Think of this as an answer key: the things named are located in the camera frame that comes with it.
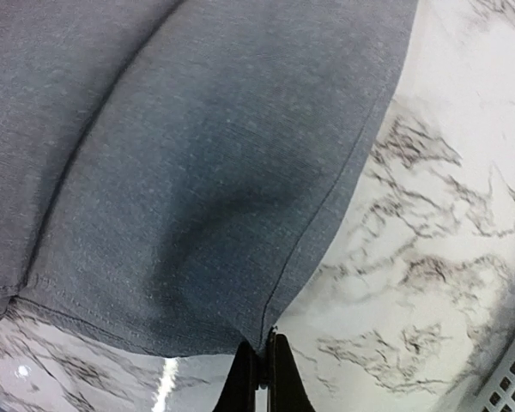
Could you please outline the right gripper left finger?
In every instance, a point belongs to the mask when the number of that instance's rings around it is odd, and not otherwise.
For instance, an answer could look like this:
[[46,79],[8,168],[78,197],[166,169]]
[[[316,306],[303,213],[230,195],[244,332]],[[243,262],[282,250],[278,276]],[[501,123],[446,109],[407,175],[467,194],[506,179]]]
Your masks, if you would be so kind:
[[257,354],[248,342],[242,342],[233,358],[214,412],[254,412],[259,372]]

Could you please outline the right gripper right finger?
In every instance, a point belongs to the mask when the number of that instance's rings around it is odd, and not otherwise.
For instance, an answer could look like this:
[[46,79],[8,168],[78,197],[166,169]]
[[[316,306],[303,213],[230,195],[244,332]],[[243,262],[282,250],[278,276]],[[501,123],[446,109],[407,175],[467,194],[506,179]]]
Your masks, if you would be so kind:
[[267,342],[266,354],[267,410],[315,412],[306,394],[287,337],[272,330]]

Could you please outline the grey long sleeve shirt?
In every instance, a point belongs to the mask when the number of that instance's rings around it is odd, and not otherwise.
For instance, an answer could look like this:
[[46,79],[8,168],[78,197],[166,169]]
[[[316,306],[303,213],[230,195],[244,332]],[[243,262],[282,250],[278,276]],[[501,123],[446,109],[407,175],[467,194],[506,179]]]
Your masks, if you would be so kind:
[[414,1],[0,1],[0,320],[264,350],[341,225]]

